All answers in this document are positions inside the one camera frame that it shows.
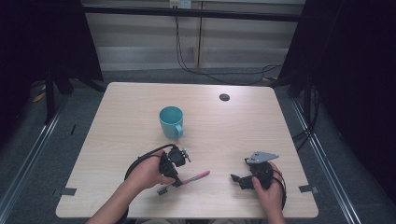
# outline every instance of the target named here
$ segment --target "person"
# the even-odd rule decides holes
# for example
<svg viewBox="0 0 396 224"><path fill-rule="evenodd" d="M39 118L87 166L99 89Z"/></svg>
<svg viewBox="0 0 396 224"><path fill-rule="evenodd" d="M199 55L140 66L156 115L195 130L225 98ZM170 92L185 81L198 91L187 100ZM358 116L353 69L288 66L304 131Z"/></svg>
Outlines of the person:
<svg viewBox="0 0 396 224"><path fill-rule="evenodd" d="M152 154L155 156L137 165L87 223L116 223L128 209L132 200L144 189L150 189L157 184L173 184L174 178L163 176L159 172L162 154L163 150L157 151ZM274 178L281 180L282 174L272 162L270 164L277 171L274 172ZM282 186L272 184L269 189L263 189L259 179L255 176L253 176L252 182L268 222L270 224L286 223L282 213Z"/></svg>

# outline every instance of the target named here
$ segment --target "light wood surface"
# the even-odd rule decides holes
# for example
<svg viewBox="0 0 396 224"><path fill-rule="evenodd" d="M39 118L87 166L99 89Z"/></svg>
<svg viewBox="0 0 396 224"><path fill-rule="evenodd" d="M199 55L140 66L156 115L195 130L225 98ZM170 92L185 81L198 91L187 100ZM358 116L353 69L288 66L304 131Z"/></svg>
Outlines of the light wood surface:
<svg viewBox="0 0 396 224"><path fill-rule="evenodd" d="M230 95L228 102L220 100ZM176 105L184 113L184 136L167 139L160 110ZM74 196L62 196L58 217L91 217L122 182L130 164L154 148L185 147L191 163L177 167L180 179L210 175L158 196L146 189L131 203L129 217L260 218L254 190L240 189L230 174L250 175L244 158L255 150L273 160L287 185L285 217L315 217L318 208L307 185L275 93L266 87L111 83L68 180Z"/></svg>

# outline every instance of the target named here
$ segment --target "mug handle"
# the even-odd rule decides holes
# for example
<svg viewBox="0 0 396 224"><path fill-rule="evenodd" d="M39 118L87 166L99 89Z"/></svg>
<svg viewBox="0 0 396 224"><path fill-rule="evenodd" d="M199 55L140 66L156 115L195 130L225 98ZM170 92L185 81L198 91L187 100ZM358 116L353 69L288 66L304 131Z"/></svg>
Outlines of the mug handle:
<svg viewBox="0 0 396 224"><path fill-rule="evenodd" d="M181 137L183 135L183 128L178 124L176 127L177 137Z"/></svg>

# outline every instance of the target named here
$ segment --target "cup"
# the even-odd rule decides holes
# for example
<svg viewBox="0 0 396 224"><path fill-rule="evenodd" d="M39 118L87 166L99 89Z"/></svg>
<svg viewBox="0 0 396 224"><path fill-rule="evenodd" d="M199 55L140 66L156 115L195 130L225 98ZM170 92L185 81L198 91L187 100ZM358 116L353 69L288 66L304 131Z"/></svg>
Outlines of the cup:
<svg viewBox="0 0 396 224"><path fill-rule="evenodd" d="M183 112L176 106L167 106L160 112L163 133L170 139L183 136Z"/></svg>

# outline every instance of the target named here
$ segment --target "wall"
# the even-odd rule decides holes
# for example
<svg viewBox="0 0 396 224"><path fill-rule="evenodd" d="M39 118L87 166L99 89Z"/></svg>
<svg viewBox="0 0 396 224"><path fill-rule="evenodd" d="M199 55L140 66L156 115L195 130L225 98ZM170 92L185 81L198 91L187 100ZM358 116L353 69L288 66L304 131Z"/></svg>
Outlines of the wall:
<svg viewBox="0 0 396 224"><path fill-rule="evenodd" d="M169 1L160 0L82 3L169 7ZM196 9L281 14L300 14L303 6L301 0L192 2ZM179 67L175 18L90 13L86 17L102 70ZM178 25L182 57L188 67L262 67L263 63L281 63L296 27L295 22L199 18L178 18Z"/></svg>

